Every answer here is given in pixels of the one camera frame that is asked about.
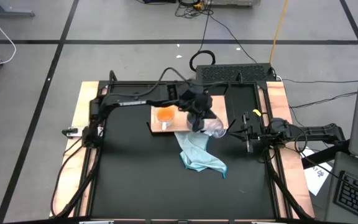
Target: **light blue cloth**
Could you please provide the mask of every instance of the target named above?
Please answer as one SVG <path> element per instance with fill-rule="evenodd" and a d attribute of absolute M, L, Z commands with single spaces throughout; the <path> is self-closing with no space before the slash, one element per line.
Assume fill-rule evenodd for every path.
<path fill-rule="evenodd" d="M 221 172 L 226 178 L 226 165 L 218 158 L 206 152 L 206 144 L 209 136 L 203 133 L 194 132 L 175 132 L 178 143 L 183 150 L 180 157 L 186 169 L 202 171 L 211 168 Z"/>

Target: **yellow cable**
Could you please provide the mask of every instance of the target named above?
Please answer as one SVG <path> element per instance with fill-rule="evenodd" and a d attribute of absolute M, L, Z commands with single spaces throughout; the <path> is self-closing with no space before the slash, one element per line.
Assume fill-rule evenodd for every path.
<path fill-rule="evenodd" d="M 276 40 L 277 40 L 278 32 L 280 31 L 281 23 L 283 22 L 283 19 L 284 19 L 285 10 L 287 10 L 287 4 L 288 4 L 288 0 L 285 0 L 284 8 L 283 8 L 283 11 L 281 12 L 280 20 L 279 20 L 278 25 L 277 25 L 276 34 L 274 35 L 272 51 L 270 52 L 270 58 L 268 60 L 269 63 L 272 63 L 273 54 L 274 54 L 274 48 L 276 46 Z"/>

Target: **floor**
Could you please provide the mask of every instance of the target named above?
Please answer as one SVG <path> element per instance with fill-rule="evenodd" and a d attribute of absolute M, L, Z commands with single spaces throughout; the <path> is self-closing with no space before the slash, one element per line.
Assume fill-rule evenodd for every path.
<path fill-rule="evenodd" d="M 0 2 L 36 14 L 0 18 L 17 44 L 14 59 L 0 68 L 0 223 L 44 219 L 67 141 L 60 131 L 71 124 L 81 82 L 106 80 L 110 69 L 120 80 L 156 80 L 165 67 L 194 77 L 188 61 L 200 47 L 206 16 L 179 18 L 176 4 L 136 0 Z M 283 3 L 217 8 L 214 18 L 256 61 L 268 62 Z M 203 49 L 212 50 L 217 63 L 252 63 L 218 23 L 209 22 L 205 39 Z M 278 40 L 272 65 L 281 77 L 358 80 L 358 0 L 290 1 Z M 0 33 L 0 57 L 11 54 Z M 195 63 L 210 59 L 201 55 Z M 170 73 L 165 79 L 177 77 Z M 292 106 L 357 90 L 356 83 L 285 86 Z M 354 103 L 351 96 L 295 113 L 307 126 L 336 123 L 348 138 Z M 324 215 L 327 183 L 312 196 L 318 218 Z"/>

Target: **white paper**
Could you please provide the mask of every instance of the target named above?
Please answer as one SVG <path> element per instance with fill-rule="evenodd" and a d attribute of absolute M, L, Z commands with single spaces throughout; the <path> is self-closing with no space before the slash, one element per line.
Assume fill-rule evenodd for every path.
<path fill-rule="evenodd" d="M 305 156 L 309 156 L 314 154 L 314 152 L 308 148 L 303 151 Z M 326 162 L 319 164 L 324 167 L 328 171 L 331 171 L 332 167 L 328 165 Z M 306 182 L 308 183 L 309 191 L 317 196 L 320 188 L 323 186 L 324 181 L 327 179 L 329 173 L 322 169 L 321 167 L 315 166 L 309 169 L 305 169 Z"/>

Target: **wooden board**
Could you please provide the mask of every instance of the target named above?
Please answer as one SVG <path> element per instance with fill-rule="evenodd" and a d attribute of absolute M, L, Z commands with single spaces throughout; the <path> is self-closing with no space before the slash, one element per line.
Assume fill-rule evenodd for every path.
<path fill-rule="evenodd" d="M 281 82 L 268 82 L 268 96 L 270 100 L 270 105 L 272 108 L 272 113 L 274 117 L 286 119 L 288 122 L 292 122 L 291 113 L 288 107 L 287 96 L 285 94 L 285 89 L 283 83 Z M 98 82 L 83 82 L 81 86 L 80 95 L 77 102 L 77 107 L 75 110 L 75 115 L 73 119 L 74 126 L 86 126 L 88 124 L 88 109 L 89 109 L 89 100 L 93 99 L 96 96 L 98 88 Z M 265 104 L 262 105 L 262 111 L 266 110 Z M 68 140 L 67 147 L 71 146 L 73 140 Z M 287 147 L 293 148 L 293 143 L 288 144 Z M 282 163 L 284 174 L 287 182 L 287 187 L 292 193 L 296 201 L 302 206 L 305 212 L 312 217 L 314 216 L 313 206 L 311 204 L 308 187 L 306 184 L 305 173 L 303 171 L 303 166 L 301 159 L 296 152 L 293 152 L 288 149 L 281 149 Z M 75 193 L 78 188 L 78 183 L 80 181 L 80 175 L 83 167 L 83 160 L 85 157 L 85 150 L 82 149 L 72 160 L 68 162 L 67 166 L 62 172 L 60 179 L 60 184 L 58 186 L 57 195 L 55 197 L 54 206 L 55 211 L 59 212 L 71 199 L 71 196 Z M 93 162 L 93 156 L 91 156 L 90 166 Z M 280 190 L 277 188 L 278 193 L 278 206 L 280 209 L 281 217 L 285 217 L 285 207 L 283 203 L 283 197 L 280 193 Z M 81 204 L 80 215 L 86 215 L 85 210 L 88 203 L 89 191 L 86 190 L 83 195 L 83 203 Z"/>
<path fill-rule="evenodd" d="M 158 108 L 152 106 L 151 108 L 151 118 L 150 118 L 150 128 L 152 132 L 172 132 L 172 131 L 191 131 L 187 126 L 187 112 L 178 111 L 175 107 L 175 117 L 173 123 L 167 127 L 166 130 L 162 129 L 161 122 L 157 119 Z M 212 112 L 222 121 L 223 128 L 229 128 L 229 123 L 227 121 L 226 113 L 226 103 L 224 101 L 224 96 L 212 96 Z M 211 119 L 204 120 L 206 125 L 208 122 L 212 121 Z"/>

